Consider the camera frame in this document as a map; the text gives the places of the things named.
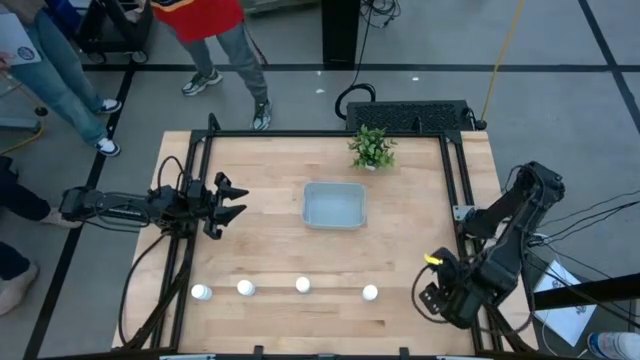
sneaker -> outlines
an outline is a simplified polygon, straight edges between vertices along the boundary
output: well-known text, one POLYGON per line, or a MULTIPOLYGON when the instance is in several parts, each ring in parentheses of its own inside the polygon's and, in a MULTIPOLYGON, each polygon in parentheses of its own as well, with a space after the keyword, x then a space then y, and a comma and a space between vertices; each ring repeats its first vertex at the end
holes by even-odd
POLYGON ((20 305, 29 285, 37 276, 38 267, 31 263, 27 271, 4 282, 4 290, 0 293, 0 316, 20 305))
POLYGON ((82 225, 80 221, 69 221, 62 218, 62 214, 57 208, 51 208, 51 212, 44 219, 40 220, 41 223, 57 225, 67 229, 75 229, 82 225))
POLYGON ((271 110, 273 109, 273 103, 267 99, 266 103, 256 103, 256 112, 253 115, 253 121, 251 122, 251 128, 253 130, 267 130, 271 123, 271 110))
POLYGON ((189 81, 183 88, 182 94, 184 96, 193 96, 204 90, 208 85, 215 85, 222 81, 222 75, 218 70, 213 70, 211 76, 203 76, 199 72, 193 75, 191 81, 189 81))
POLYGON ((102 107, 98 110, 98 114, 113 114, 122 109, 122 102, 113 99, 106 99, 102 102, 102 107))
POLYGON ((120 154, 120 146, 115 141, 104 138, 96 144, 98 152, 104 156, 116 156, 120 154))

white paper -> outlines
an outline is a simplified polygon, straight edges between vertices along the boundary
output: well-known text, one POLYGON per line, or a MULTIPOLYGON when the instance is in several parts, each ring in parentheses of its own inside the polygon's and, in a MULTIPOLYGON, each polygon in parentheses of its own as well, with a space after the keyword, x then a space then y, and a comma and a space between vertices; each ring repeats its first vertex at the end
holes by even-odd
POLYGON ((39 62, 40 55, 15 14, 0 14, 0 52, 8 53, 9 65, 39 62))
MULTIPOLYGON (((555 260, 549 264, 546 272, 563 279, 569 284, 580 284, 578 279, 571 275, 570 272, 555 260)), ((538 285, 535 287, 534 292, 551 290, 559 287, 564 287, 564 285, 551 276, 543 274, 538 281, 538 285)), ((539 310, 536 311, 536 317, 540 321, 546 322, 549 329, 553 330, 571 346, 576 346, 578 339, 582 335, 582 332, 587 326, 589 319, 591 319, 591 315, 593 315, 595 309, 595 305, 587 305, 563 309, 539 310)))

floor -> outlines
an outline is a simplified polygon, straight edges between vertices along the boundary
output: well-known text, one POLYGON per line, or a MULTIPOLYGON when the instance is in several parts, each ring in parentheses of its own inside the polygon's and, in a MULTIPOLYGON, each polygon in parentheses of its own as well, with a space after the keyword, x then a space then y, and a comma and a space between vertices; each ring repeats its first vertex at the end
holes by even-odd
MULTIPOLYGON (((386 29, 370 30, 363 63, 408 66, 404 71, 363 71, 359 80, 374 84, 379 100, 466 99, 476 113, 481 112, 489 72, 463 66, 452 69, 455 71, 439 71, 437 67, 415 71, 412 69, 418 67, 412 65, 493 64, 510 27, 516 2, 401 0, 401 4, 403 14, 386 29)), ((615 4, 612 6, 606 0, 588 1, 617 64, 638 65, 640 39, 636 34, 640 25, 635 14, 640 11, 640 3, 618 0, 615 4)), ((249 19, 248 24, 271 64, 322 62, 317 7, 266 14, 249 19)), ((210 44, 214 61, 227 63, 215 40, 210 44)), ((153 27, 148 47, 149 64, 190 64, 186 53, 160 25, 153 27)), ((123 56, 109 57, 112 64, 127 61, 123 56)), ((640 135, 632 117, 635 101, 633 96, 625 98, 623 94, 626 84, 630 91, 626 95, 640 96, 640 73, 624 72, 616 82, 611 72, 593 70, 598 65, 607 65, 607 60, 578 0, 527 2, 505 63, 531 66, 499 74, 487 116, 502 182, 514 165, 529 160, 537 160, 562 174, 566 196, 548 218, 638 188, 640 157, 634 154, 640 152, 640 135)), ((637 67, 622 69, 637 71, 637 67)), ((343 128, 342 120, 333 113, 333 103, 351 83, 353 75, 351 71, 268 71, 266 77, 275 103, 272 128, 343 128)), ((87 76, 104 96, 115 97, 119 91, 127 90, 126 86, 121 87, 126 78, 122 72, 90 71, 87 76)), ((115 133, 123 151, 121 156, 104 163, 97 183, 100 189, 146 191, 162 133, 204 128, 209 112, 216 114, 225 129, 248 128, 253 103, 236 74, 224 72, 221 85, 185 98, 180 87, 190 76, 184 71, 133 74, 115 133)), ((357 100, 365 98, 353 94, 346 101, 357 100)), ((31 116, 32 108, 17 91, 0 100, 3 115, 31 116)), ((2 133, 0 145, 7 147, 26 136, 2 133)), ((20 164, 22 184, 54 204, 60 201, 64 189, 86 183, 95 158, 92 149, 83 145, 74 131, 55 115, 49 116, 41 139, 12 156, 20 164)), ((640 251, 640 245, 634 241, 637 238, 634 220, 638 216, 639 208, 622 211, 558 242, 557 249, 610 276, 635 273, 636 254, 640 251)), ((570 223, 554 224, 557 226, 541 231, 553 233, 570 223)), ((18 248, 41 268, 40 278, 24 305, 0 318, 0 348, 3 359, 8 360, 25 355, 68 235, 57 228, 31 225, 9 212, 0 214, 2 241, 18 248)), ((50 357, 109 350, 135 240, 133 234, 89 227, 82 230, 48 329, 40 332, 44 335, 41 347, 39 351, 37 346, 31 347, 29 354, 35 351, 39 357, 50 357)), ((553 258, 546 251, 540 255, 547 260, 553 258)), ((584 279, 602 278, 578 264, 569 261, 563 264, 584 279)), ((596 311, 587 331, 626 329, 623 322, 596 311)), ((577 355, 584 349, 584 342, 571 349, 551 332, 547 338, 561 355, 577 355)))

artificial plant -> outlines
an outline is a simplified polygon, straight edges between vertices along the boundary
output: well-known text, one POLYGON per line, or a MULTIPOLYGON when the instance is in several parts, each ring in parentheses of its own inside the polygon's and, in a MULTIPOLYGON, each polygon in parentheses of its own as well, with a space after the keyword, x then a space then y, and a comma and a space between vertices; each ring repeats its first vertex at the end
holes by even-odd
POLYGON ((394 153, 389 150, 397 145, 392 139, 385 138, 385 131, 381 129, 368 129, 362 125, 353 142, 349 143, 349 150, 358 154, 353 159, 353 166, 357 168, 373 167, 381 168, 393 166, 394 153))

person's leg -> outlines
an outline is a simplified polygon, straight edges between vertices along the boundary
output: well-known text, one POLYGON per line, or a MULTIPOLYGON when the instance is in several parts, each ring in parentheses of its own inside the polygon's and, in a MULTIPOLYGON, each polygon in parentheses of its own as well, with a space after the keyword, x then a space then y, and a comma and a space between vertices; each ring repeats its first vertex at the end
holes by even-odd
POLYGON ((267 82, 251 46, 247 41, 244 23, 216 36, 222 50, 229 57, 229 63, 237 68, 238 75, 244 80, 247 89, 257 103, 265 103, 267 97, 267 82))
POLYGON ((13 247, 0 242, 0 278, 4 280, 4 289, 0 293, 0 315, 20 304, 37 276, 37 266, 13 247))
POLYGON ((245 86, 256 101, 255 114, 251 121, 254 130, 266 130, 271 123, 271 109, 273 107, 267 94, 267 82, 245 33, 244 23, 217 36, 222 50, 229 57, 238 75, 244 80, 245 86))
POLYGON ((93 113, 102 112, 104 99, 98 95, 82 70, 78 55, 45 11, 41 10, 32 25, 37 29, 40 45, 58 74, 82 103, 93 113))
POLYGON ((0 242, 0 279, 7 281, 27 271, 29 260, 18 250, 0 242))
POLYGON ((18 184, 16 176, 9 171, 0 171, 0 207, 6 207, 14 214, 28 220, 64 228, 73 229, 82 225, 79 221, 63 219, 57 208, 52 209, 46 200, 18 184))
POLYGON ((71 124, 89 145, 95 145, 107 156, 117 155, 119 147, 107 140, 107 129, 69 89, 43 51, 35 24, 26 28, 42 61, 11 67, 11 75, 33 91, 45 104, 71 124))
POLYGON ((51 212, 49 203, 17 183, 8 171, 0 171, 0 206, 25 219, 40 221, 51 212))
MULTIPOLYGON (((176 35, 175 31, 167 26, 169 32, 176 35)), ((222 80, 222 75, 213 67, 209 47, 204 40, 183 42, 178 39, 180 45, 189 53, 198 72, 182 87, 182 94, 193 96, 204 90, 208 85, 215 85, 222 80)))

